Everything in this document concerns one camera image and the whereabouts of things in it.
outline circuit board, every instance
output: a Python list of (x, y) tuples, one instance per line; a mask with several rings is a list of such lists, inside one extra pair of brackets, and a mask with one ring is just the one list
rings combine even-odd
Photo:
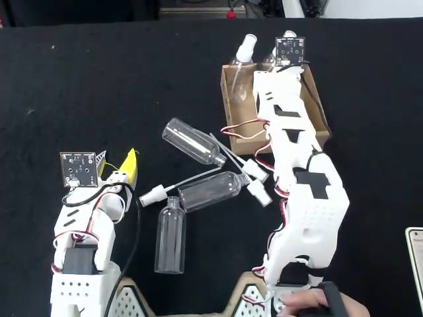
[(304, 61), (305, 38), (276, 38), (276, 66)]
[(98, 187), (94, 152), (61, 152), (60, 161), (65, 187)]

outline beige base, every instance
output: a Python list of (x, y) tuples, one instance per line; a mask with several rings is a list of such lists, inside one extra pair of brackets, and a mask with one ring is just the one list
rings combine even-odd
[[(260, 291), (261, 295), (263, 297), (266, 296), (266, 287), (263, 283), (263, 280), (255, 277), (251, 272), (245, 272), (241, 275), (241, 277), (239, 278), (237, 285), (235, 286), (235, 288), (233, 289), (231, 298), (229, 299), (229, 302), (227, 303), (227, 306), (225, 308), (225, 310), (223, 312), (216, 312), (213, 314), (185, 314), (185, 315), (168, 315), (166, 317), (179, 317), (179, 316), (183, 316), (183, 317), (196, 317), (196, 316), (210, 316), (210, 317), (231, 317), (232, 313), (239, 301), (239, 298), (241, 297), (244, 288), (246, 285), (250, 285), (250, 284), (255, 284), (258, 288), (258, 290)], [(142, 304), (144, 305), (145, 310), (148, 313), (149, 317), (154, 317), (156, 316), (156, 314), (154, 313), (154, 311), (152, 311), (152, 309), (150, 308), (150, 306), (148, 305), (145, 297), (142, 295), (141, 291), (138, 289), (138, 286), (135, 284), (134, 281), (132, 281), (132, 279), (125, 277), (122, 282), (119, 285), (119, 289), (118, 291), (122, 290), (123, 286), (127, 286), (127, 285), (131, 285), (134, 286), (135, 289), (137, 290), (138, 296), (141, 299)]]

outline human hand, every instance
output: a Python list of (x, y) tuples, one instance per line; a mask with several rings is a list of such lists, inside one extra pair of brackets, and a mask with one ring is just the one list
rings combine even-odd
[[(346, 311), (349, 317), (370, 317), (367, 308), (358, 301), (341, 293)], [(322, 289), (307, 289), (304, 291), (284, 294), (281, 298), (285, 308), (278, 314), (282, 317), (293, 317), (304, 308), (319, 307), (319, 305), (328, 306), (325, 293)]]

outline yellow object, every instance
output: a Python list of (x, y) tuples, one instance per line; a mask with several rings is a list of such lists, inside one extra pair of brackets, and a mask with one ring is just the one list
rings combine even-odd
[(128, 174), (128, 182), (132, 184), (137, 174), (137, 155), (135, 154), (134, 148), (129, 151), (126, 160), (122, 163), (119, 171)]
[(100, 171), (98, 172), (98, 176), (100, 177), (102, 176), (105, 166), (106, 166), (106, 161), (104, 160), (101, 162), (101, 167), (100, 167)]

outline bottle cap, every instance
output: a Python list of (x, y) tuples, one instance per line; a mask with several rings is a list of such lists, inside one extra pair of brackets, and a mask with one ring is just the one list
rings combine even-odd
[(148, 205), (151, 205), (152, 203), (156, 203), (158, 201), (165, 200), (167, 198), (167, 193), (163, 185), (158, 185), (154, 187), (152, 190), (150, 190), (145, 195), (142, 195), (139, 200), (141, 201), (141, 204), (143, 207), (147, 207)]
[(291, 30), (286, 30), (284, 33), (284, 38), (296, 38), (297, 34)]
[(218, 167), (223, 166), (225, 162), (226, 162), (226, 156), (223, 154), (219, 154), (213, 159), (213, 163), (218, 165)]
[(239, 46), (237, 59), (243, 63), (248, 63), (251, 60), (256, 42), (257, 37), (254, 34), (247, 34), (244, 38), (244, 42)]
[(251, 158), (248, 159), (248, 161), (246, 161), (246, 163), (244, 164), (243, 171), (246, 172), (248, 175), (257, 178), (262, 183), (264, 183), (267, 180), (267, 177), (269, 177), (269, 174), (263, 171), (259, 167), (259, 165)]
[(255, 180), (251, 182), (247, 189), (257, 200), (262, 204), (263, 207), (266, 207), (269, 203), (272, 202), (272, 198), (268, 195), (264, 189), (263, 184), (260, 180)]
[(167, 207), (177, 209), (179, 208), (179, 197), (178, 196), (169, 196), (167, 198)]

